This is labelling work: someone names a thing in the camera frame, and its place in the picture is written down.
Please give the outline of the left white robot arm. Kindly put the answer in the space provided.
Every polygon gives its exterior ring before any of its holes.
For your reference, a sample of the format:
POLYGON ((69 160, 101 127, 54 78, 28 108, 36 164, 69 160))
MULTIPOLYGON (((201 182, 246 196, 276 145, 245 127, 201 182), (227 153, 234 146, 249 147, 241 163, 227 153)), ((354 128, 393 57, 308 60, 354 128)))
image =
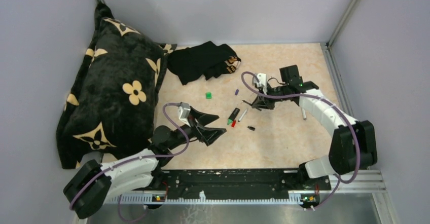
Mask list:
POLYGON ((199 112, 187 103, 176 103, 175 106, 182 126, 175 130, 158 126, 148 148, 110 163, 90 160, 79 169, 63 189, 69 208, 77 218, 89 218, 109 199, 126 192, 159 189, 163 182, 161 168, 175 157, 173 149, 184 145, 178 152, 184 153, 192 139, 209 146, 227 132, 225 128, 208 127, 219 116, 199 112))

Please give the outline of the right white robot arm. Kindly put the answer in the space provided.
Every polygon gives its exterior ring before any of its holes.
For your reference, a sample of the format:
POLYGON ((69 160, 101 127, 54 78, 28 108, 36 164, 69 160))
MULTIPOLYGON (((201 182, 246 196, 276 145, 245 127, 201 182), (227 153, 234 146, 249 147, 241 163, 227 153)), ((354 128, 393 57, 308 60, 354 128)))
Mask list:
POLYGON ((359 121, 343 112, 328 100, 312 81, 303 81, 296 65, 281 68, 281 84, 272 87, 264 73, 251 73, 253 81, 246 85, 255 100, 255 109, 273 110, 281 101, 293 101, 309 112, 328 132, 332 141, 329 153, 299 165, 297 182, 305 189, 312 189, 318 178, 336 174, 353 173, 375 165, 378 161, 375 128, 370 121, 359 121))

